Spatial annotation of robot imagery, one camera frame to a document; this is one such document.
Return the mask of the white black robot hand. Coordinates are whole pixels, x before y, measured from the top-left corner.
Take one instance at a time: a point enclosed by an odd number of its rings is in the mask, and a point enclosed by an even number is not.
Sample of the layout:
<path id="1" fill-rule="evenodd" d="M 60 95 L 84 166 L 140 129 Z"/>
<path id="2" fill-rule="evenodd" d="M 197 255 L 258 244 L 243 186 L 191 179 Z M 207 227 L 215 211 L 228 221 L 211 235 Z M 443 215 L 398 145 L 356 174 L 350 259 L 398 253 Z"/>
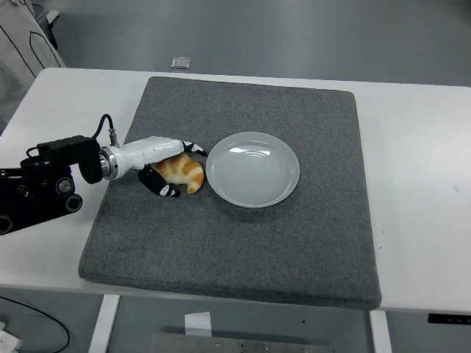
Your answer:
<path id="1" fill-rule="evenodd" d="M 196 193 L 205 175 L 189 153 L 208 155 L 200 146 L 184 140 L 156 136 L 136 140 L 114 150 L 111 177 L 118 179 L 133 169 L 141 184 L 159 196 L 178 197 L 175 185 L 185 185 L 188 193 Z"/>

